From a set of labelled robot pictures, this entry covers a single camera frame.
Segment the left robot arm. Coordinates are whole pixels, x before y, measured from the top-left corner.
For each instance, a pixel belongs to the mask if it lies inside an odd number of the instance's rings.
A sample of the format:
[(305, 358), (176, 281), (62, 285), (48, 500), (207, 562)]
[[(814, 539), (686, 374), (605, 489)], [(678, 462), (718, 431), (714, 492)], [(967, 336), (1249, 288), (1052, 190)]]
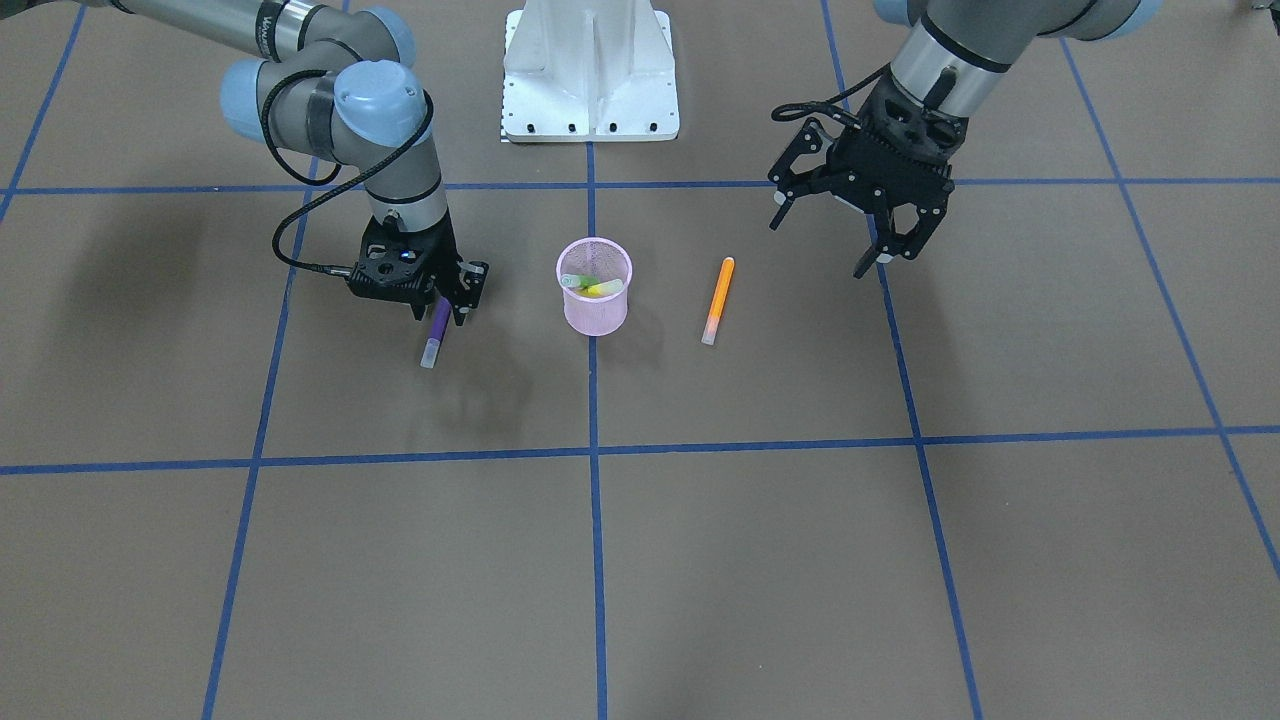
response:
[(826, 100), (771, 113), (799, 129), (769, 169), (777, 229), (799, 199), (829, 195), (859, 210), (870, 245), (855, 277), (916, 259), (946, 218), (952, 158), (970, 119), (1036, 38), (1085, 42), (1129, 35), (1157, 1), (878, 1), (908, 28), (896, 55)]

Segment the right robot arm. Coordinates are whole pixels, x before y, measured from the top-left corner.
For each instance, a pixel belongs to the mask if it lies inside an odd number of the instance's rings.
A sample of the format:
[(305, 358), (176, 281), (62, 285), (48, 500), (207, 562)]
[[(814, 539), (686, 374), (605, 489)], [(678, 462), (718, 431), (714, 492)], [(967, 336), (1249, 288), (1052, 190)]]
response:
[[(435, 105), (413, 73), (415, 38), (399, 15), (321, 1), (114, 1), (111, 9), (244, 53), (221, 79), (225, 123), (319, 188), (274, 229), (278, 260), (337, 278), (360, 299), (404, 305), (416, 319), (444, 301), (452, 322), (465, 324), (489, 266), (457, 249)], [(291, 169), (285, 152), (332, 169), (312, 178)], [(352, 263), (308, 263), (284, 247), (293, 225), (353, 190), (367, 197), (370, 217)]]

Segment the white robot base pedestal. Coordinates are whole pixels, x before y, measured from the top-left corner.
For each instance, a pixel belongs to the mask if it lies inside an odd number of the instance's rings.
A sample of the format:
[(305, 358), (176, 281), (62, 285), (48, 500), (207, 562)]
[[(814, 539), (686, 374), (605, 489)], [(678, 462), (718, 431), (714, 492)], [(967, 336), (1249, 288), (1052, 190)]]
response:
[(504, 141), (678, 137), (673, 28), (652, 3), (526, 1), (507, 14), (504, 32)]

